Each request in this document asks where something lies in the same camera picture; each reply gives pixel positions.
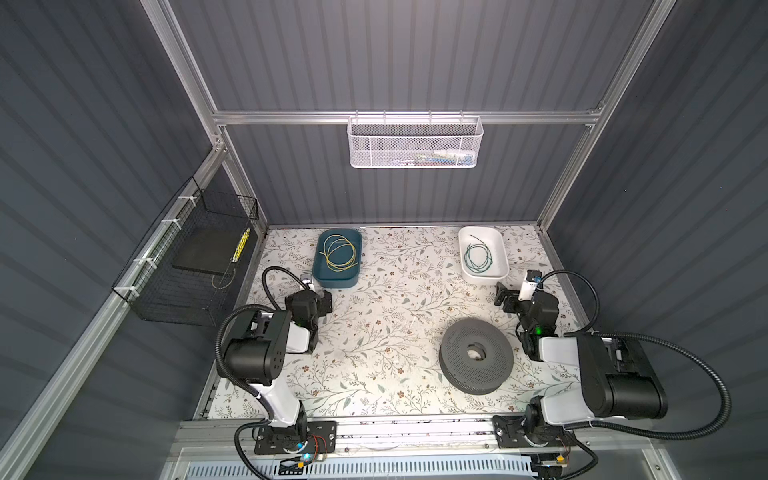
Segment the grey perforated cable spool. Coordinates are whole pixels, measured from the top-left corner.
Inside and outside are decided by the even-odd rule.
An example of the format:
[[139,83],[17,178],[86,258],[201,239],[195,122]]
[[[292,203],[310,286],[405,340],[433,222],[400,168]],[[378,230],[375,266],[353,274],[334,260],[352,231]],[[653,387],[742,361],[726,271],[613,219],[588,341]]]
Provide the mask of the grey perforated cable spool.
[[514,367],[514,350],[491,323],[463,318],[445,331],[438,350],[443,376],[458,390],[487,395],[498,390]]

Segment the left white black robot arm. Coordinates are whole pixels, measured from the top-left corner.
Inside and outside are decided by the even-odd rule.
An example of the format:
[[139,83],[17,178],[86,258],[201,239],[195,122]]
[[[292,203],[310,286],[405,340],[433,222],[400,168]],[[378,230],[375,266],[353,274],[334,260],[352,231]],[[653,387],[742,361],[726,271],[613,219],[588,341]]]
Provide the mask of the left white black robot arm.
[[[279,272],[300,285],[280,307],[268,287],[268,275]],[[234,442],[244,456],[241,438],[249,431],[256,455],[288,454],[301,466],[335,451],[337,423],[311,421],[301,400],[283,375],[289,355],[312,354],[319,341],[320,319],[333,312],[333,297],[318,292],[290,270],[269,266],[261,276],[269,304],[246,304],[226,317],[214,341],[220,377],[252,396],[264,418],[244,424]]]

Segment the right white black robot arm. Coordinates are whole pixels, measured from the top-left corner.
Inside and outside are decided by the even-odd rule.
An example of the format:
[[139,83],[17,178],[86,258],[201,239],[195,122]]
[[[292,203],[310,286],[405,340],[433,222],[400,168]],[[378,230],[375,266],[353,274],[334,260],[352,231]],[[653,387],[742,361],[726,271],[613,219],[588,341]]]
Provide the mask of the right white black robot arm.
[[[558,298],[545,291],[556,271],[529,270],[521,286],[495,286],[494,304],[518,319],[515,334],[533,362],[575,366],[576,388],[555,395],[536,395],[520,415],[495,416],[495,434],[502,448],[525,441],[536,448],[561,441],[574,444],[573,431],[603,428],[667,441],[699,439],[714,434],[729,420],[732,397],[721,376],[702,358],[670,341],[629,332],[598,332],[590,319],[572,332],[558,335]],[[655,431],[630,426],[632,420],[666,416],[669,401],[643,346],[652,344],[675,352],[699,367],[714,383],[720,406],[703,426],[685,431]]]

